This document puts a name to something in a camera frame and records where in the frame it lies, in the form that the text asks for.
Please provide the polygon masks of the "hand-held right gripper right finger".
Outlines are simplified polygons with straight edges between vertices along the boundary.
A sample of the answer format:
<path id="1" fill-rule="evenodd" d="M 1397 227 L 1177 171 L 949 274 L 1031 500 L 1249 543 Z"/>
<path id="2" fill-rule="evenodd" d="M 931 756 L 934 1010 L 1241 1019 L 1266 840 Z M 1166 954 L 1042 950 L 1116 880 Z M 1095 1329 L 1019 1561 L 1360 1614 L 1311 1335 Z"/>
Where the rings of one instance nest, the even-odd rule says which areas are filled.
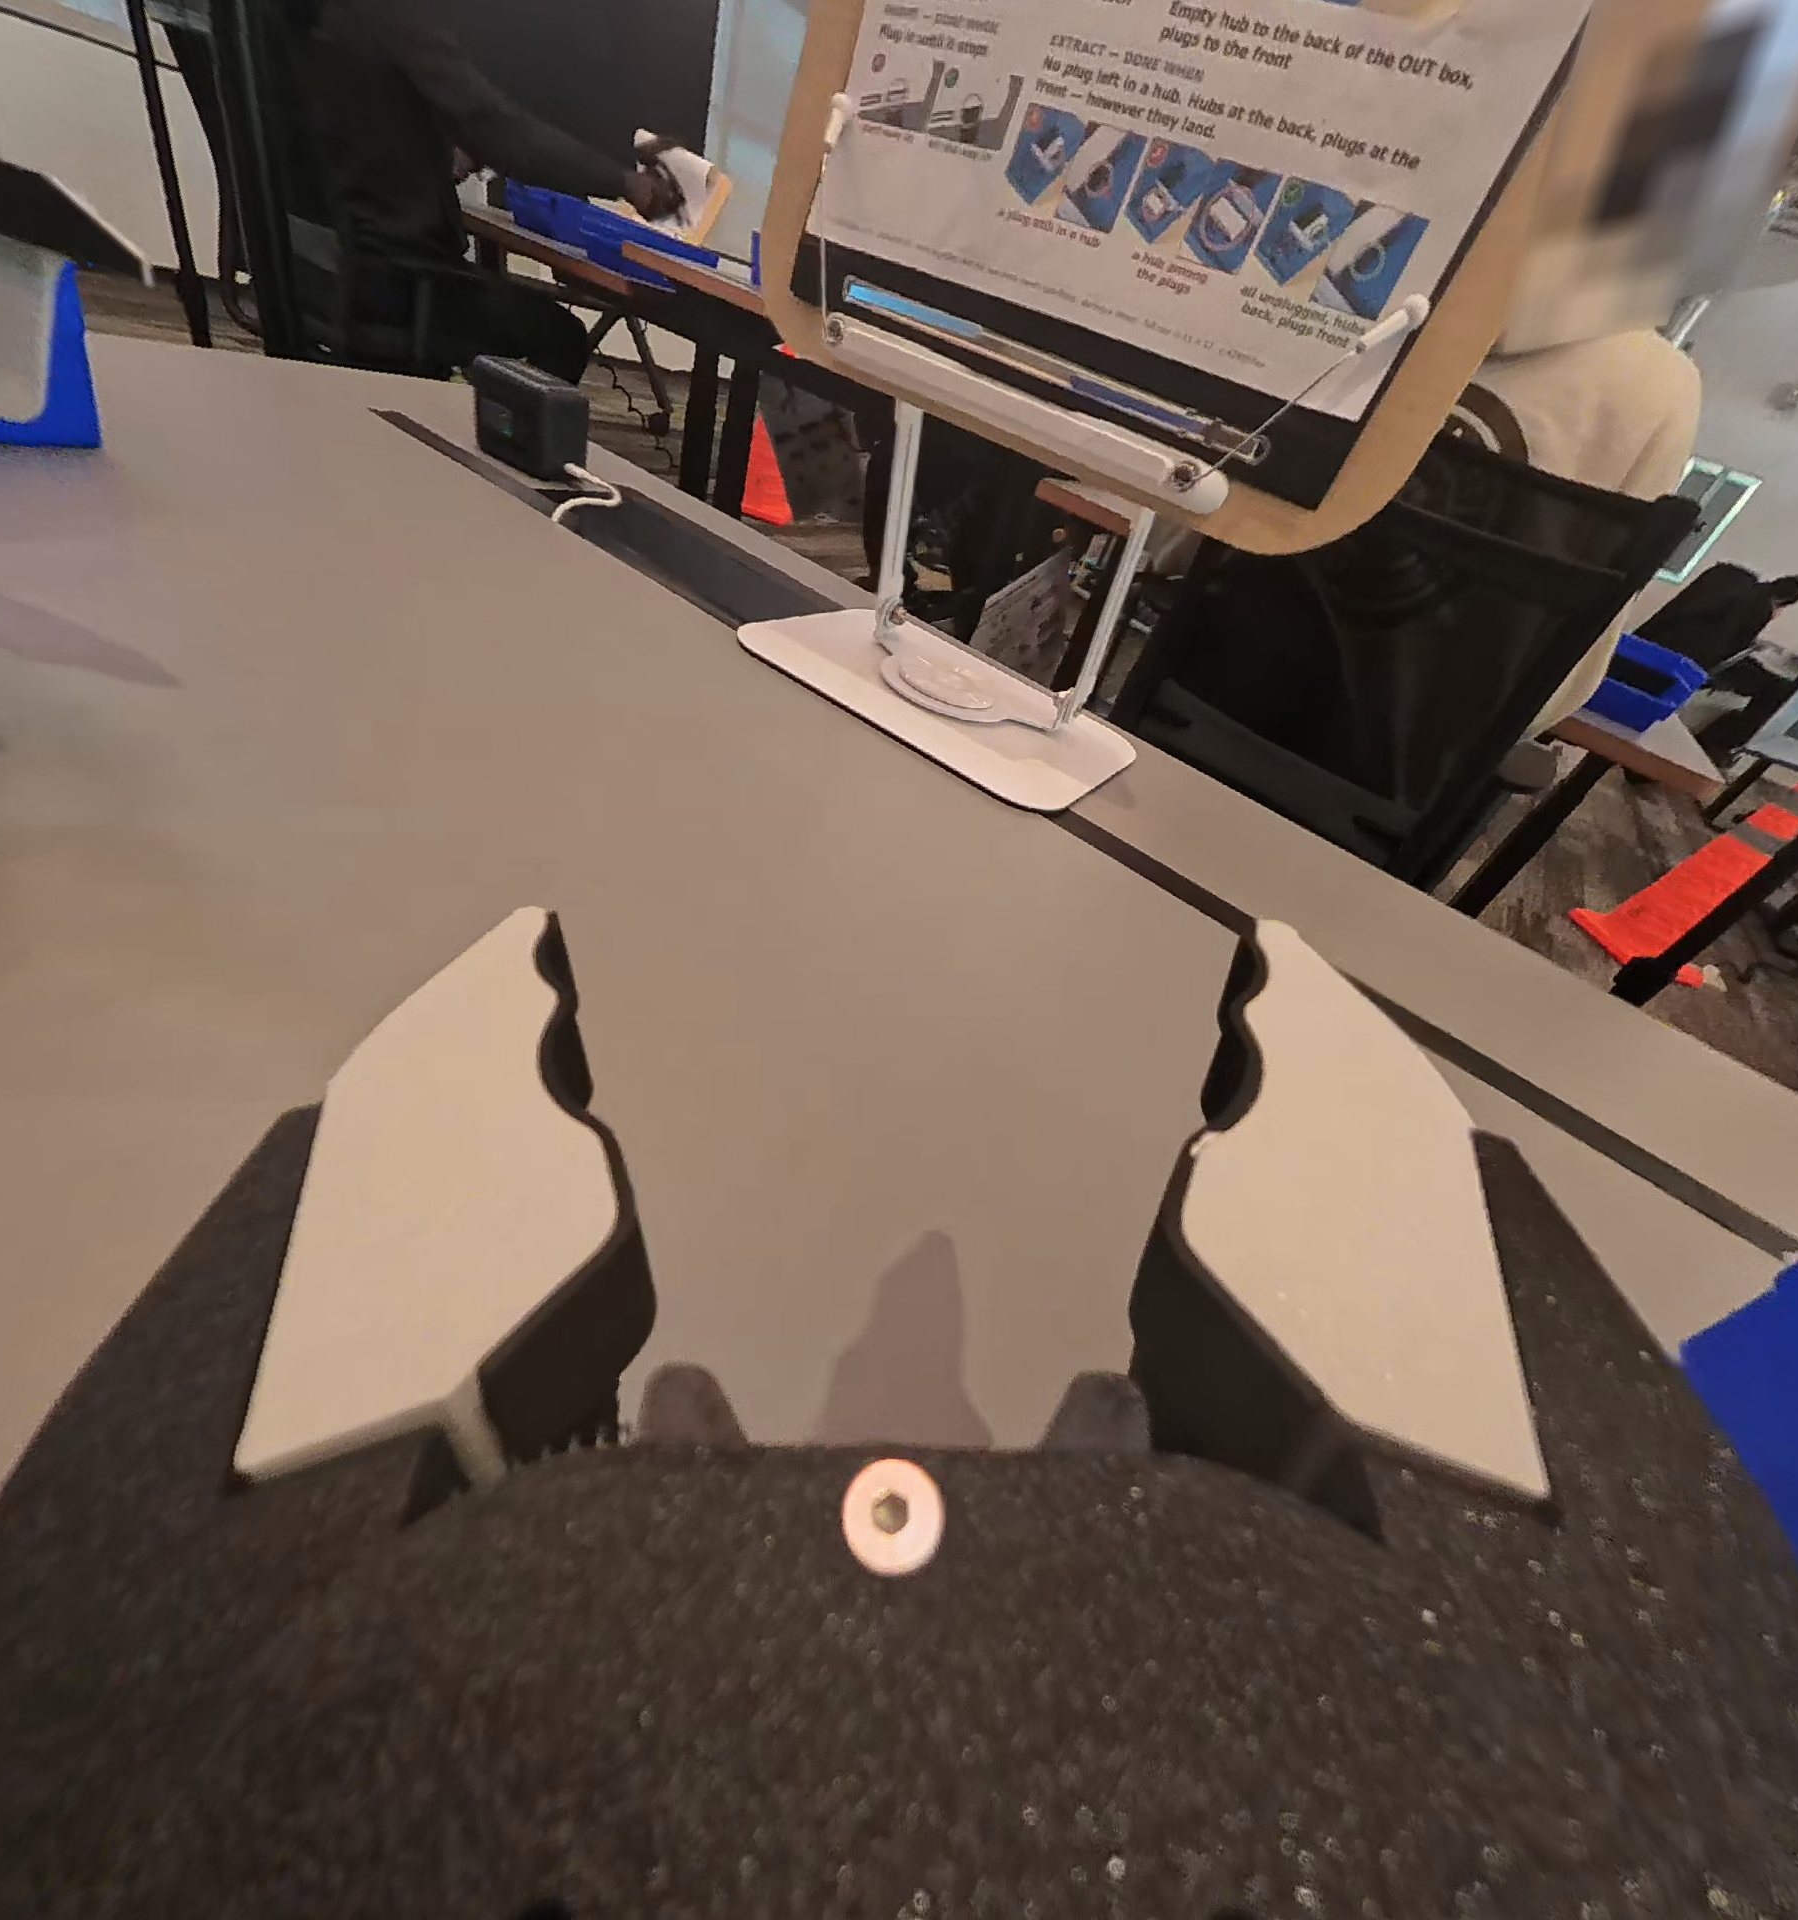
<path id="1" fill-rule="evenodd" d="M 1291 925 L 1234 948 L 1127 1322 L 1156 1452 L 1370 1540 L 1378 1465 L 1552 1505 L 1472 1116 Z"/>

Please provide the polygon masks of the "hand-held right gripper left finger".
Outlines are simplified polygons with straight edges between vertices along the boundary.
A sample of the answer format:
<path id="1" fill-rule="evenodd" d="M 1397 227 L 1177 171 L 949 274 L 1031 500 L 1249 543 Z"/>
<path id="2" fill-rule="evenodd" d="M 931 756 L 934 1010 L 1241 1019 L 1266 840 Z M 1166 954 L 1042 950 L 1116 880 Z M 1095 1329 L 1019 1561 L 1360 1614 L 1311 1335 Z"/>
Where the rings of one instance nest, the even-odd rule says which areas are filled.
<path id="1" fill-rule="evenodd" d="M 519 907 L 329 1079 L 232 1473 L 419 1441 L 481 1488 L 614 1447 L 655 1316 L 565 933 Z"/>

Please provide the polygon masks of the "small black device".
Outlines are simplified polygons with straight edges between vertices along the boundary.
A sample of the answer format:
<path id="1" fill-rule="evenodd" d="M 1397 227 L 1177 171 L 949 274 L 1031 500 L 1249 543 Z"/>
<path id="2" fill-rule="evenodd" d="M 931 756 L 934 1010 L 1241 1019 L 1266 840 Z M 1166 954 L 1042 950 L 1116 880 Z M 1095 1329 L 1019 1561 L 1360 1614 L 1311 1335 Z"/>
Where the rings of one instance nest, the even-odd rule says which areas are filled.
<path id="1" fill-rule="evenodd" d="M 475 448 L 542 484 L 565 484 L 591 460 L 591 398 L 515 358 L 481 354 L 465 369 Z"/>

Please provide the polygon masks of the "black mesh chair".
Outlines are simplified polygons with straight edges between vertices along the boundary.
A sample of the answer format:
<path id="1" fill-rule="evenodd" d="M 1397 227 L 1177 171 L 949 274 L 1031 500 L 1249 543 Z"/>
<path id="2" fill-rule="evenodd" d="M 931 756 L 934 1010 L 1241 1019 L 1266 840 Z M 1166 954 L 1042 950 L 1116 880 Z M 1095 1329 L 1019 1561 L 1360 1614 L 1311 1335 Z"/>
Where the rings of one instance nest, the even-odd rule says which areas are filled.
<path id="1" fill-rule="evenodd" d="M 1444 436 L 1340 539 L 1209 542 L 1112 720 L 1430 891 L 1513 750 L 1699 521 Z"/>

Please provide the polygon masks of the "white document stand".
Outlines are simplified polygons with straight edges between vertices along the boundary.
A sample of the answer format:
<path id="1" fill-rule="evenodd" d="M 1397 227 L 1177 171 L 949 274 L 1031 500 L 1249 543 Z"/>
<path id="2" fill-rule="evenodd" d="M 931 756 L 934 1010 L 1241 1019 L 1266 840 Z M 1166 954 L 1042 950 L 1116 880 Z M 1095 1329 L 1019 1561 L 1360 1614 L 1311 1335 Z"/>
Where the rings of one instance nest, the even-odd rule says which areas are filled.
<path id="1" fill-rule="evenodd" d="M 996 800 L 1059 815 L 1134 759 L 1092 718 L 1086 702 L 1119 635 L 1156 508 L 1215 511 L 1229 474 L 1267 438 L 1236 431 L 1213 455 L 1172 450 L 1164 425 L 1191 419 L 1108 387 L 1019 342 L 996 344 L 976 323 L 942 323 L 930 308 L 845 276 L 832 292 L 827 187 L 843 137 L 865 129 L 847 93 L 833 93 L 820 134 L 812 209 L 818 218 L 818 318 L 832 353 L 896 402 L 887 511 L 871 608 L 758 618 L 737 630 L 752 659 L 777 668 L 887 737 L 910 745 Z M 1053 465 L 1112 484 L 1127 539 L 1094 615 L 1077 681 L 1051 690 L 904 608 L 904 564 L 924 412 L 920 400 L 976 419 L 993 440 L 1020 438 Z"/>

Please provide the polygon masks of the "wooden side table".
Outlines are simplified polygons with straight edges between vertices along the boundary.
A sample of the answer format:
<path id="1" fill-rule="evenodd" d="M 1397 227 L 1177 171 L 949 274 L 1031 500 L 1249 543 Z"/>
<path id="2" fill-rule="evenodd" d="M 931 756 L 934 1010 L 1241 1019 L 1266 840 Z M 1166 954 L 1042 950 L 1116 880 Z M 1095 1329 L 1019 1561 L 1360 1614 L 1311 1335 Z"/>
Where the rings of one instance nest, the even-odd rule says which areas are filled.
<path id="1" fill-rule="evenodd" d="M 616 261 L 601 263 L 581 246 L 523 228 L 509 213 L 492 208 L 464 208 L 464 223 L 474 241 L 502 253 L 529 258 L 551 270 L 555 279 L 591 285 L 614 294 L 628 294 L 633 286 L 648 286 L 659 292 L 692 291 L 752 319 L 766 319 L 762 291 L 721 270 L 721 261 L 706 263 L 628 239 L 619 245 Z"/>

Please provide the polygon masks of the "small clipboard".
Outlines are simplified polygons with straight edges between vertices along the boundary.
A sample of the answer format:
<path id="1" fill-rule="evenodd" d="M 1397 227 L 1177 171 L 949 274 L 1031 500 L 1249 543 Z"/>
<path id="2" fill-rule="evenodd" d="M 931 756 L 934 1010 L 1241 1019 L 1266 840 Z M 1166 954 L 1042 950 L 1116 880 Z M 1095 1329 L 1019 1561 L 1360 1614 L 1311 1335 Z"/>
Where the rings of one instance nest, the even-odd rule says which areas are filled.
<path id="1" fill-rule="evenodd" d="M 632 211 L 662 234 L 709 245 L 731 180 L 711 160 L 660 133 L 639 129 L 632 151 Z"/>

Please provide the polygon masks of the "wooden clipboard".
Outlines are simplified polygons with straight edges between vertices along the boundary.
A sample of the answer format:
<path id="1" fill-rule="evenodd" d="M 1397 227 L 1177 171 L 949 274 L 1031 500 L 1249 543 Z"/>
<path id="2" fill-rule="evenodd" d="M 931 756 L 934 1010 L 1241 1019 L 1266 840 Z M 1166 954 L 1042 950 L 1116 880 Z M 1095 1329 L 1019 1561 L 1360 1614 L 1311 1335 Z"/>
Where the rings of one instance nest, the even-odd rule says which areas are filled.
<path id="1" fill-rule="evenodd" d="M 810 9 L 766 202 L 765 292 L 769 318 L 803 362 L 826 371 L 841 371 L 854 385 L 890 396 L 851 371 L 826 344 L 817 252 L 806 230 L 829 102 L 833 93 L 843 91 L 867 6 L 814 3 Z M 1539 237 L 1542 180 L 1556 142 L 1554 129 L 1566 116 L 1574 68 L 1584 52 L 1591 12 L 1552 108 L 1444 292 L 1439 300 L 1406 300 L 1386 322 L 1360 333 L 1350 347 L 1322 369 L 1322 381 L 1343 371 L 1380 374 L 1373 402 L 1361 419 L 1323 417 L 1310 406 L 1310 390 L 1275 406 L 1257 402 L 1254 419 L 1245 419 L 1242 405 L 1234 405 L 1230 417 L 1192 416 L 1168 398 L 1115 381 L 1101 369 L 1070 363 L 1108 387 L 1188 417 L 1188 427 L 1157 430 L 1179 452 L 1213 455 L 1236 431 L 1270 427 L 1259 448 L 1230 469 L 1224 503 L 1215 511 L 1164 506 L 1156 508 L 1156 514 L 1175 516 L 1251 553 L 1298 553 L 1360 528 L 1401 488 L 1427 450 L 1446 408 L 1510 319 L 1515 288 Z M 930 400 L 920 400 L 920 408 L 927 419 L 971 430 L 985 442 L 1028 455 L 1112 492 L 1112 484 L 1094 474 L 1049 463 L 1028 440 L 993 440 L 975 417 L 938 408 Z"/>

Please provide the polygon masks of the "printed instruction sheet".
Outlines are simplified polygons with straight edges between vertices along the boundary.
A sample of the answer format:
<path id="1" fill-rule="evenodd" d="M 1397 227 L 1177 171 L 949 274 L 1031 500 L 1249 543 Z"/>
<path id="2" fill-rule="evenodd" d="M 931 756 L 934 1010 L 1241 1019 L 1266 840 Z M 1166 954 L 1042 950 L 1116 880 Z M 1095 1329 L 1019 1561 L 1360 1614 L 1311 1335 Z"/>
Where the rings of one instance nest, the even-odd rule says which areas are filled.
<path id="1" fill-rule="evenodd" d="M 806 230 L 857 281 L 1192 416 L 1310 390 L 1439 300 L 1579 48 L 1578 1 L 869 3 Z"/>

